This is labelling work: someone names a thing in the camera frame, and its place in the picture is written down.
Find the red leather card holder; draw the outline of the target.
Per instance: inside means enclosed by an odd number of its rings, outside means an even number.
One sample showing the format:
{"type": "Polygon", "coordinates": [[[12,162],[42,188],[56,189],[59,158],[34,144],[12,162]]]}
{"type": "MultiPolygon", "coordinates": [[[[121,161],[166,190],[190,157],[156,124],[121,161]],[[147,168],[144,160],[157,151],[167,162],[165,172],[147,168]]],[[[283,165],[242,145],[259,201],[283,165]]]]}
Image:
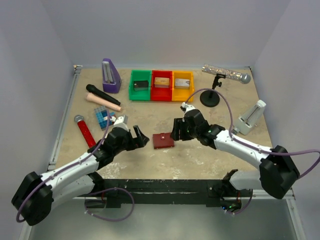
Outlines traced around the red leather card holder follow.
{"type": "Polygon", "coordinates": [[[154,149],[172,148],[175,146],[170,132],[156,133],[152,135],[154,149]]]}

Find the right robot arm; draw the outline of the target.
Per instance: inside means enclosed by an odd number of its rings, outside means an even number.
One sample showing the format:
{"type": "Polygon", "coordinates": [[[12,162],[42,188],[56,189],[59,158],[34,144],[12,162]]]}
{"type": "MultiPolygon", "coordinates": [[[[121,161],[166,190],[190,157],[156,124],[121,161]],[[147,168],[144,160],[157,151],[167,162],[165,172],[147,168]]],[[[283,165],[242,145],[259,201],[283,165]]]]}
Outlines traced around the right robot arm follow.
{"type": "Polygon", "coordinates": [[[230,136],[224,127],[209,124],[198,109],[175,118],[170,136],[174,141],[196,139],[206,147],[229,153],[255,167],[254,171],[235,170],[224,177],[222,189],[228,196],[242,190],[264,190],[271,197],[282,199],[300,177],[284,147],[268,148],[230,136]]]}

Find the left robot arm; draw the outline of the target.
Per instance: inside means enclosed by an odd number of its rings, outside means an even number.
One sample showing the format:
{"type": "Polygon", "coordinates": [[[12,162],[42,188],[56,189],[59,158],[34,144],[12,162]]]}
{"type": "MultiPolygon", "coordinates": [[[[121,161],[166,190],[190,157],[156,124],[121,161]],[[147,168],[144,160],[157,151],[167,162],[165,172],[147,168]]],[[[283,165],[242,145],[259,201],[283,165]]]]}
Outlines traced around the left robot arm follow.
{"type": "Polygon", "coordinates": [[[150,139],[137,125],[133,129],[136,137],[130,130],[115,126],[74,161],[46,173],[28,173],[11,200],[17,209],[15,220],[18,223],[27,222],[30,226],[40,223],[52,210],[56,201],[54,194],[82,177],[89,178],[92,173],[110,164],[119,153],[145,147],[150,139]]]}

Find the silver card stack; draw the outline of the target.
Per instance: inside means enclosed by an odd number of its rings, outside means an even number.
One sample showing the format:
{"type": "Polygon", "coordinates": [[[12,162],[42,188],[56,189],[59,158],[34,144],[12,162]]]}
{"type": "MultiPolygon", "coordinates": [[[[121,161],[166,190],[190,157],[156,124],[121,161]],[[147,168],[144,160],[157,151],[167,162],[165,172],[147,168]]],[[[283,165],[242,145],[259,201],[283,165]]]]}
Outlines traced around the silver card stack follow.
{"type": "Polygon", "coordinates": [[[185,78],[176,78],[174,80],[174,87],[176,89],[189,89],[190,88],[190,80],[185,78]]]}

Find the gold card stack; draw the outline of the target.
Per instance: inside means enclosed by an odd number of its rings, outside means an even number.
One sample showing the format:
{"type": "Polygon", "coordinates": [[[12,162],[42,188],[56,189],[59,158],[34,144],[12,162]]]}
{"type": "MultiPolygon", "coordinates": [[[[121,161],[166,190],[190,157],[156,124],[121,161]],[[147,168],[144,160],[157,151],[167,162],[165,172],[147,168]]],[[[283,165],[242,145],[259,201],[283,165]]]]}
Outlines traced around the gold card stack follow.
{"type": "Polygon", "coordinates": [[[169,88],[170,79],[167,77],[155,77],[154,78],[154,87],[155,88],[169,88]]]}

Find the black card stack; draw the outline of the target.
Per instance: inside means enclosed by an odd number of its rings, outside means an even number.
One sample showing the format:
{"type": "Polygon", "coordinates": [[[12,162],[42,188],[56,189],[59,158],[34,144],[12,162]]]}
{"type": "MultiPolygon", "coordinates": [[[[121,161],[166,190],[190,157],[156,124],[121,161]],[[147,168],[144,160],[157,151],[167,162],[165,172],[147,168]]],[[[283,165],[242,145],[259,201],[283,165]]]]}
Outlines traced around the black card stack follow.
{"type": "Polygon", "coordinates": [[[138,91],[146,91],[149,89],[149,81],[148,80],[135,80],[133,82],[133,90],[138,91]]]}

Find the black microphone stand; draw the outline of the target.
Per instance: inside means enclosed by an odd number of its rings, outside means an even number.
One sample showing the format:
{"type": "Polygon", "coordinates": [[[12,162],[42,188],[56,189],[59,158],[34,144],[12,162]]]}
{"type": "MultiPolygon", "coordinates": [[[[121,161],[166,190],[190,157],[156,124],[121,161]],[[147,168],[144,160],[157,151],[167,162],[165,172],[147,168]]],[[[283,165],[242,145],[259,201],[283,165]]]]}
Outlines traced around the black microphone stand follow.
{"type": "MultiPolygon", "coordinates": [[[[221,87],[222,82],[220,81],[220,79],[225,79],[225,78],[226,78],[225,74],[217,74],[214,78],[211,89],[214,90],[216,87],[221,87]]],[[[213,108],[217,106],[220,102],[219,95],[216,92],[211,90],[203,91],[199,99],[204,106],[209,108],[213,108]]]]}

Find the blue toy brick block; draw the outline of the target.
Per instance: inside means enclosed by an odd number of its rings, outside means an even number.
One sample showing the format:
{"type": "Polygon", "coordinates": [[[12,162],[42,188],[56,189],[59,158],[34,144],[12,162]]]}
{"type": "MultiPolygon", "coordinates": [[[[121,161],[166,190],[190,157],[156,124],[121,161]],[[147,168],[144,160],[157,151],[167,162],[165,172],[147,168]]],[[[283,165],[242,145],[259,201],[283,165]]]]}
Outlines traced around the blue toy brick block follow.
{"type": "Polygon", "coordinates": [[[117,119],[114,112],[110,112],[110,117],[108,117],[107,108],[105,106],[95,108],[94,114],[101,130],[104,130],[107,127],[107,123],[109,123],[110,126],[113,125],[117,119]]]}

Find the red glitter microphone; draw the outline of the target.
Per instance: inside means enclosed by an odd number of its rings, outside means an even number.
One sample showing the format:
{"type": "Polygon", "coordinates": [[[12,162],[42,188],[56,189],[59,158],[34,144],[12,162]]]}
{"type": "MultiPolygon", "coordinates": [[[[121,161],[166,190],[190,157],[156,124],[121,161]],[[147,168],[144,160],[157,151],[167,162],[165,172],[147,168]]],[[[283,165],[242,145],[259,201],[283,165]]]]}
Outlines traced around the red glitter microphone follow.
{"type": "Polygon", "coordinates": [[[74,122],[77,124],[80,132],[82,133],[82,136],[85,140],[85,142],[87,143],[88,147],[89,148],[92,148],[96,145],[96,141],[95,139],[93,138],[86,122],[85,122],[85,119],[82,115],[76,115],[74,117],[74,122]]]}

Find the purple metronome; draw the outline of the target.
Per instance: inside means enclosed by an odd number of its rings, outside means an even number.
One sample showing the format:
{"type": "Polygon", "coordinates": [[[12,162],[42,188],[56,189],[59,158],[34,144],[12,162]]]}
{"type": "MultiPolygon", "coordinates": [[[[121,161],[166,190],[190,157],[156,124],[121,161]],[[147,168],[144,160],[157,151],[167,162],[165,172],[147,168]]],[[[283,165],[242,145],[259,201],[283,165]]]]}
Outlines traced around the purple metronome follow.
{"type": "Polygon", "coordinates": [[[117,94],[122,85],[122,79],[112,60],[104,58],[101,63],[102,88],[106,93],[117,94]]]}

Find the pink microphone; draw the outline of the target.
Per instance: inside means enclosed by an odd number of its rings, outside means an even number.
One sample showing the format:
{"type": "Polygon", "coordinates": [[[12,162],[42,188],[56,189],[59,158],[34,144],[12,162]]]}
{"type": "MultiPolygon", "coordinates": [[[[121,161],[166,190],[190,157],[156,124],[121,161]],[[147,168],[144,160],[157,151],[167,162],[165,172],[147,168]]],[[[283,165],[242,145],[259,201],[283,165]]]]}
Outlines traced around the pink microphone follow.
{"type": "Polygon", "coordinates": [[[121,112],[122,108],[114,103],[111,103],[110,101],[107,101],[103,98],[100,98],[98,96],[95,96],[93,93],[88,92],[86,94],[85,99],[89,102],[93,102],[102,106],[105,106],[111,110],[117,111],[117,112],[121,112]]]}

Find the black microphone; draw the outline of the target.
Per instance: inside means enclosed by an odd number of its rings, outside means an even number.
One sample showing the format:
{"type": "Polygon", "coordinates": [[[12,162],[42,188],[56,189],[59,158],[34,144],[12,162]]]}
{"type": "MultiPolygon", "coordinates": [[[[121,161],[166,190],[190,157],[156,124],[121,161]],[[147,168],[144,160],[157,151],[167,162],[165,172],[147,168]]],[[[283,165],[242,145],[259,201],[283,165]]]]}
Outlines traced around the black microphone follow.
{"type": "Polygon", "coordinates": [[[111,95],[99,90],[97,87],[95,87],[93,84],[87,84],[86,85],[86,90],[106,101],[109,101],[117,106],[120,106],[121,105],[121,102],[118,101],[117,99],[115,99],[114,97],[112,97],[111,95]]]}

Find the silver glitter microphone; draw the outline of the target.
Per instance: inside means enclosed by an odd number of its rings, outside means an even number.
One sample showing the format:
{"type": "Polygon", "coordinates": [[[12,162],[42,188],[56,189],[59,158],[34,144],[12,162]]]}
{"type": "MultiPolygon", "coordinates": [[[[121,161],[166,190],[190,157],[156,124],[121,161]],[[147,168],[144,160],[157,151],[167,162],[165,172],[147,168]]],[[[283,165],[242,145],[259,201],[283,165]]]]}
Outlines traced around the silver glitter microphone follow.
{"type": "Polygon", "coordinates": [[[213,65],[204,64],[202,66],[202,72],[211,75],[225,75],[227,79],[238,81],[242,84],[248,84],[251,81],[251,76],[249,74],[244,74],[238,71],[225,69],[213,65]]]}

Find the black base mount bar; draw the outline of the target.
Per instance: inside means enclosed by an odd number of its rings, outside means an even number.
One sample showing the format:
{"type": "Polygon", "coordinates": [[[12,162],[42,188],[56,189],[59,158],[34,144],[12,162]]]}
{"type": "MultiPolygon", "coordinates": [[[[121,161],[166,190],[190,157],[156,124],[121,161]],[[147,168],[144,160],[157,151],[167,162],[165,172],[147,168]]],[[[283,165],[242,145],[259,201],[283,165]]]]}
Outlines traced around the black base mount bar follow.
{"type": "Polygon", "coordinates": [[[135,204],[205,205],[220,207],[222,199],[248,198],[250,190],[236,190],[221,179],[104,179],[89,194],[106,189],[122,188],[131,193],[135,204]]]}

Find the aluminium frame rail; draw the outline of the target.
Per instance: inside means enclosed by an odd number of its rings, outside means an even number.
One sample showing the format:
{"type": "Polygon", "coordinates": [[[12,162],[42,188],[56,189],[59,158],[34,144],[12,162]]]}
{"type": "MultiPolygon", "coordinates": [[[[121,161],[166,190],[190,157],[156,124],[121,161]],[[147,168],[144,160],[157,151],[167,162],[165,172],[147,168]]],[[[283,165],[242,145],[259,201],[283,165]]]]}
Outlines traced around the aluminium frame rail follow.
{"type": "Polygon", "coordinates": [[[60,147],[61,147],[61,144],[63,141],[66,122],[68,121],[68,117],[69,117],[70,106],[72,105],[72,101],[74,98],[74,92],[77,87],[78,79],[80,77],[82,68],[83,68],[82,65],[74,65],[74,74],[73,74],[73,79],[71,82],[71,88],[70,88],[69,95],[66,100],[65,108],[63,111],[60,125],[59,125],[58,133],[57,133],[54,145],[53,145],[51,156],[49,158],[49,162],[48,162],[48,166],[47,166],[47,170],[46,170],[47,172],[53,171],[56,168],[60,147]]]}

